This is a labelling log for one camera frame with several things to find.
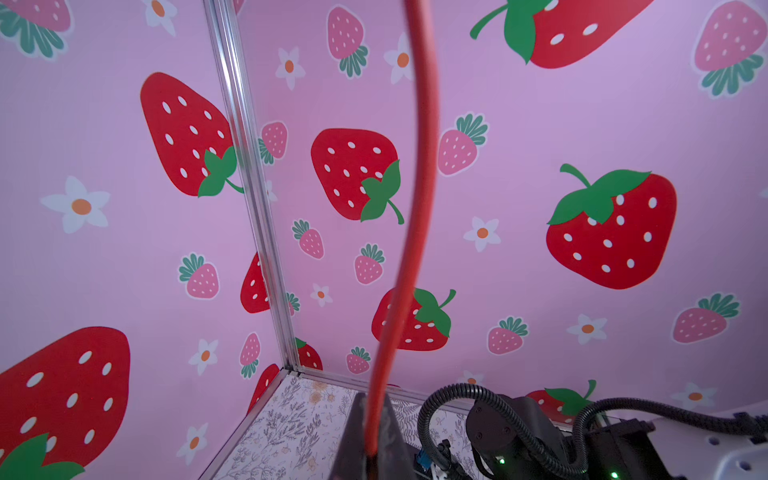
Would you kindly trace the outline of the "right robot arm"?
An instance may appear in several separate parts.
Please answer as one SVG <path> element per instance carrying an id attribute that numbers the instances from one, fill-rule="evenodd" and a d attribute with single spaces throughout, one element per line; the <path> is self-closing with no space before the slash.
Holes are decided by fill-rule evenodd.
<path id="1" fill-rule="evenodd" d="M 445 386 L 423 403 L 417 420 L 422 452 L 451 479 L 467 473 L 453 457 L 450 443 L 432 439 L 434 414 L 456 399 L 474 405 L 466 431 L 473 459 L 487 479 L 668 479 L 670 473 L 652 445 L 654 426 L 636 419 L 595 427 L 597 418 L 613 410 L 633 410 L 698 430 L 767 440 L 767 418 L 737 412 L 715 417 L 651 400 L 618 397 L 590 403 L 577 410 L 569 436 L 555 427 L 529 397 L 510 398 L 469 383 Z"/>

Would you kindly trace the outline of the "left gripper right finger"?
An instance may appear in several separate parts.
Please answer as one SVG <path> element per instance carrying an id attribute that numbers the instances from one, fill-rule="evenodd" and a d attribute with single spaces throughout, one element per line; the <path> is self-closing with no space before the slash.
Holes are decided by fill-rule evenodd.
<path id="1" fill-rule="evenodd" d="M 392 402 L 386 395 L 379 423 L 377 479 L 415 480 L 413 460 L 401 434 Z"/>

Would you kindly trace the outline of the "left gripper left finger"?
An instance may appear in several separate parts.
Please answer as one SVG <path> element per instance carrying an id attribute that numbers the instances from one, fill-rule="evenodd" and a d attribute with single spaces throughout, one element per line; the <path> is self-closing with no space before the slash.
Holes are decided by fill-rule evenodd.
<path id="1" fill-rule="evenodd" d="M 366 394 L 358 392 L 351 403 L 328 480 L 365 480 L 367 456 L 364 446 Z"/>

